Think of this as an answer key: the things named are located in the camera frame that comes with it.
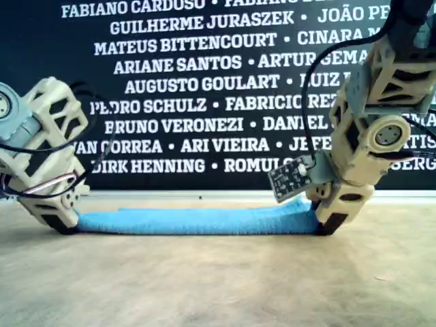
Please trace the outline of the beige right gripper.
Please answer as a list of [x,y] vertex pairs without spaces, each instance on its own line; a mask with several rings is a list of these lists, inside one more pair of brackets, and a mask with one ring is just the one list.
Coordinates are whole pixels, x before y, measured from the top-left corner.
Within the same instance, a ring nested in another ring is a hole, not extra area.
[[305,191],[311,201],[305,217],[317,218],[315,233],[322,236],[334,234],[356,218],[391,164],[409,157],[401,150],[411,135],[402,116],[356,116],[344,97],[335,99],[329,118],[331,149],[315,154],[310,173],[318,177],[314,182],[319,185]]

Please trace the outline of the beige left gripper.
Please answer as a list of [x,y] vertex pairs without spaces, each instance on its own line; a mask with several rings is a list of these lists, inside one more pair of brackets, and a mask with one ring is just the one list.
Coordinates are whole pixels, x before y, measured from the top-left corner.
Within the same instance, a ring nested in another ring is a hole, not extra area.
[[89,92],[54,77],[19,95],[1,84],[1,192],[14,197],[61,197],[73,208],[90,194],[88,170],[75,146],[90,125],[80,100]]

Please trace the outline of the left gripper fixed finger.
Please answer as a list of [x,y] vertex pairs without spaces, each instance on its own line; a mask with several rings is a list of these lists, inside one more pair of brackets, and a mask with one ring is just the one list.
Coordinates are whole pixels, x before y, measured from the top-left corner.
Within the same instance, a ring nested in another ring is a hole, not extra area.
[[42,225],[62,235],[77,232],[78,213],[74,209],[74,201],[64,205],[61,197],[44,200],[19,197],[18,202]]

